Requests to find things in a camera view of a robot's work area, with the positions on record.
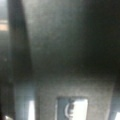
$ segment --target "wall plate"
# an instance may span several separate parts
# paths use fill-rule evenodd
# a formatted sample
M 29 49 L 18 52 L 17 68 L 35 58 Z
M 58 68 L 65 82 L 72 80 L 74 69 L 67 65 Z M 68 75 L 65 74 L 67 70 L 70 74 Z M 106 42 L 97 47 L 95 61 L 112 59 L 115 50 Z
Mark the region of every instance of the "wall plate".
M 88 99 L 82 97 L 57 98 L 56 120 L 86 120 Z

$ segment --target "gray wall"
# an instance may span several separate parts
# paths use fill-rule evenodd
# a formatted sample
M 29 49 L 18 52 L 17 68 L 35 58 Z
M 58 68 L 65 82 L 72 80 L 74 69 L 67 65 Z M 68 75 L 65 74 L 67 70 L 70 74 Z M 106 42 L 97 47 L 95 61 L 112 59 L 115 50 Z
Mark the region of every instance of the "gray wall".
M 37 120 L 55 119 L 58 96 L 85 96 L 87 120 L 108 119 L 120 45 L 119 17 L 113 17 L 112 4 L 23 0 L 37 86 Z

